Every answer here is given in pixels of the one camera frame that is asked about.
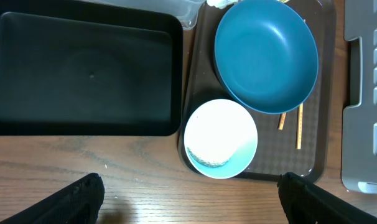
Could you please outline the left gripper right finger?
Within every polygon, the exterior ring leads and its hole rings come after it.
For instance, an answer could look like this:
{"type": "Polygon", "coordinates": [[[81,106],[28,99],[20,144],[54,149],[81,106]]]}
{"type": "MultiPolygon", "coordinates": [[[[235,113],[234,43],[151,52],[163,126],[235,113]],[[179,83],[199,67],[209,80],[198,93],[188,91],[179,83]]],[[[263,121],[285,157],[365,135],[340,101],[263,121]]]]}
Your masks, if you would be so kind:
{"type": "Polygon", "coordinates": [[[292,172],[281,175],[277,187],[289,224],[377,224],[376,217],[292,172]]]}

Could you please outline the wooden chopstick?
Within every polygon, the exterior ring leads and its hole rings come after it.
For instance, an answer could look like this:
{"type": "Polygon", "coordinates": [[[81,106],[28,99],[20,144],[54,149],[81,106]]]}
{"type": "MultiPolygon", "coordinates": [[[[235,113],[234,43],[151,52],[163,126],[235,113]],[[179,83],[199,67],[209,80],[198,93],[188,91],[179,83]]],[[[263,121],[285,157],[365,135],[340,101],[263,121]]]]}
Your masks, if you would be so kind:
{"type": "Polygon", "coordinates": [[[303,123],[303,104],[300,104],[297,112],[297,137],[296,149],[301,149],[302,146],[302,123],[303,123]]]}
{"type": "Polygon", "coordinates": [[[280,115],[280,118],[279,118],[278,130],[283,130],[285,120],[286,120],[286,113],[283,113],[280,115]]]}

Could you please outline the large dark blue bowl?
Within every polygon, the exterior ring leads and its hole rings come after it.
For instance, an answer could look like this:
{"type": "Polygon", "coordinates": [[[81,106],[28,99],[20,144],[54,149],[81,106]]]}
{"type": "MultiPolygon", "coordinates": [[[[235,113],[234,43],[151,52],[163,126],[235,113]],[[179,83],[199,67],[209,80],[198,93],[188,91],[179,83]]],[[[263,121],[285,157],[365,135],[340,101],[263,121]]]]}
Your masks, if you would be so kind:
{"type": "Polygon", "coordinates": [[[310,96],[319,72],[308,25],[273,0],[241,1],[227,10],[216,30],[214,61],[229,95],[267,114],[297,108],[310,96]]]}

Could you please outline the brown serving tray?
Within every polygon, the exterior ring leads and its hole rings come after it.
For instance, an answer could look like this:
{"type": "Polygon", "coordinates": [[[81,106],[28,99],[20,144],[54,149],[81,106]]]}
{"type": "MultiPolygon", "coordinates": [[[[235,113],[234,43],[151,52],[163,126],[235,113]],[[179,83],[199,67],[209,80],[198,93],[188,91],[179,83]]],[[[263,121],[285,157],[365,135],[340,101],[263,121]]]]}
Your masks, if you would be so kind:
{"type": "MultiPolygon", "coordinates": [[[[281,174],[293,172],[316,182],[325,167],[335,46],[335,5],[333,1],[318,0],[291,0],[287,4],[305,20],[319,53],[317,83],[303,106],[301,148],[296,148],[296,110],[287,114],[282,130],[277,128],[278,115],[251,110],[259,143],[254,159],[237,175],[239,179],[276,182],[281,174]]],[[[203,4],[198,12],[184,104],[185,123],[203,103],[229,97],[215,75],[212,57],[216,29],[226,11],[203,4]]]]}

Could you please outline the white tissue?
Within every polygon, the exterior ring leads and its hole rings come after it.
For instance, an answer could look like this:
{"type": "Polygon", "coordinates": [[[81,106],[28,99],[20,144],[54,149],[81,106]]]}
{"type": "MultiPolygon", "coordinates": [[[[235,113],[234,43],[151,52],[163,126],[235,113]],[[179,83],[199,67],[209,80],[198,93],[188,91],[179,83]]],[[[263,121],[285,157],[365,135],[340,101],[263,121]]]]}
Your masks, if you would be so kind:
{"type": "Polygon", "coordinates": [[[240,0],[206,0],[207,4],[211,7],[216,7],[218,9],[224,9],[225,7],[235,4],[240,0]]]}

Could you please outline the clear plastic bin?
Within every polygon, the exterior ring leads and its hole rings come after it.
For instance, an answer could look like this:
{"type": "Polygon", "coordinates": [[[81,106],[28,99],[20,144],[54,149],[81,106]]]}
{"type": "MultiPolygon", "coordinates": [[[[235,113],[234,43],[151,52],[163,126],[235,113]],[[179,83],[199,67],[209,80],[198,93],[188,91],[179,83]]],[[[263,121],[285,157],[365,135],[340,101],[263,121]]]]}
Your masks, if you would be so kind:
{"type": "Polygon", "coordinates": [[[205,0],[85,0],[132,9],[161,12],[176,17],[184,30],[195,27],[198,12],[205,0]]]}

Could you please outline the light blue rice bowl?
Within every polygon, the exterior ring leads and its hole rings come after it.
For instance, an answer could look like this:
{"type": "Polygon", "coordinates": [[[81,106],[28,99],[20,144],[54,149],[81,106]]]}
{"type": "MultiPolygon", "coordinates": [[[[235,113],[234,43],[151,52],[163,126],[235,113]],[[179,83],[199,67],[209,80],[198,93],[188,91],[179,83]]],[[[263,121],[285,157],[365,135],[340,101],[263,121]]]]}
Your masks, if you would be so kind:
{"type": "Polygon", "coordinates": [[[240,104],[216,99],[200,105],[189,117],[183,144],[191,165],[213,179],[229,179],[252,162],[258,130],[240,104]]]}

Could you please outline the grey dishwasher rack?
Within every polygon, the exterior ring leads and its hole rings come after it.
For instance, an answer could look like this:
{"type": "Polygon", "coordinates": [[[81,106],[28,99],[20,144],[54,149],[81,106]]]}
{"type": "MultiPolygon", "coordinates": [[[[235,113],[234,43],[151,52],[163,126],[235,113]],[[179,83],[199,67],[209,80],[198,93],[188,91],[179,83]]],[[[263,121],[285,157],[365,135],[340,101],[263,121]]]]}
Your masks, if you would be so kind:
{"type": "Polygon", "coordinates": [[[342,182],[377,194],[377,1],[346,0],[350,102],[343,110],[342,182]]]}

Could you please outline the black plastic tray bin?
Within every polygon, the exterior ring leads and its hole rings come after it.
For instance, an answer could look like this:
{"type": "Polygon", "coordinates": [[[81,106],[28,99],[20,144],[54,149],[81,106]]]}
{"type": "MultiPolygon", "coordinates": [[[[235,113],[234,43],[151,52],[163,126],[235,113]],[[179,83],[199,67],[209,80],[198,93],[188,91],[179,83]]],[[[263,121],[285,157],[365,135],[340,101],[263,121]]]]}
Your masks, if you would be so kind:
{"type": "Polygon", "coordinates": [[[170,14],[0,1],[0,136],[169,136],[183,49],[170,14]]]}

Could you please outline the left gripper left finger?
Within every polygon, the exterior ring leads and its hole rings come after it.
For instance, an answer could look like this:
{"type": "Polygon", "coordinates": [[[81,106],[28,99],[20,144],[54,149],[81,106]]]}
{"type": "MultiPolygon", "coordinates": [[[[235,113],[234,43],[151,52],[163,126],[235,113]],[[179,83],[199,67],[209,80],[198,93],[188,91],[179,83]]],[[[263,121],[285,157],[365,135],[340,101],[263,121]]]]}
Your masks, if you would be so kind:
{"type": "Polygon", "coordinates": [[[90,173],[0,224],[95,224],[104,196],[101,177],[90,173]]]}

